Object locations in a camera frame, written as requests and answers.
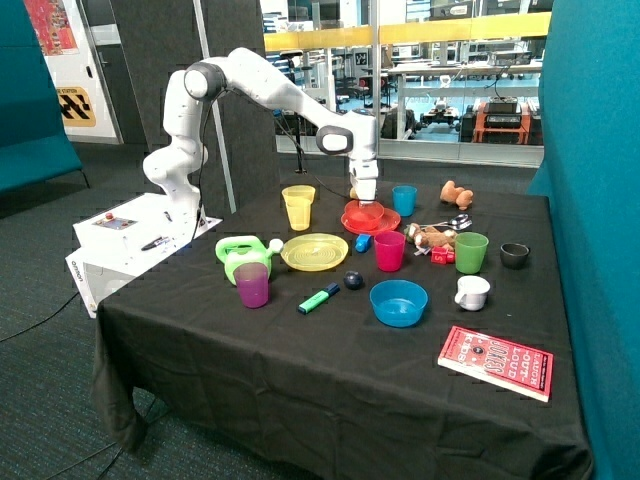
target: stuffed toy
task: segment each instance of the stuffed toy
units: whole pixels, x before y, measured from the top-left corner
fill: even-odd
[[[407,241],[420,248],[444,247],[453,251],[458,234],[453,230],[441,232],[435,227],[421,228],[417,223],[410,224],[405,229]]]
[[[445,203],[455,204],[460,210],[466,210],[473,202],[473,192],[466,190],[464,187],[456,187],[455,182],[449,180],[442,187],[440,200]]]

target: yellow railing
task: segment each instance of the yellow railing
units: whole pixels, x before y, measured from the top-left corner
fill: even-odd
[[[380,43],[446,42],[489,40],[505,37],[543,37],[549,31],[551,13],[493,15],[438,22],[382,25]],[[267,52],[371,45],[371,27],[338,28],[312,32],[269,33],[264,36]]]

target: red box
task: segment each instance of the red box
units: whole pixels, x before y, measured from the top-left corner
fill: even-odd
[[[444,247],[433,247],[431,249],[431,262],[446,265],[456,261],[456,254]]]

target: spoon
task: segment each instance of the spoon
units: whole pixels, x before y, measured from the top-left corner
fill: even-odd
[[[447,222],[432,223],[430,225],[420,225],[420,228],[451,227],[452,230],[458,231],[458,230],[464,230],[465,228],[470,227],[472,223],[473,221],[471,220],[468,214],[461,213],[460,215],[453,217],[451,220]]]

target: yellow plate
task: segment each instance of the yellow plate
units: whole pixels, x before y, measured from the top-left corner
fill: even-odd
[[[303,272],[321,272],[342,263],[349,245],[342,238],[326,233],[310,233],[284,244],[280,256],[287,265]]]

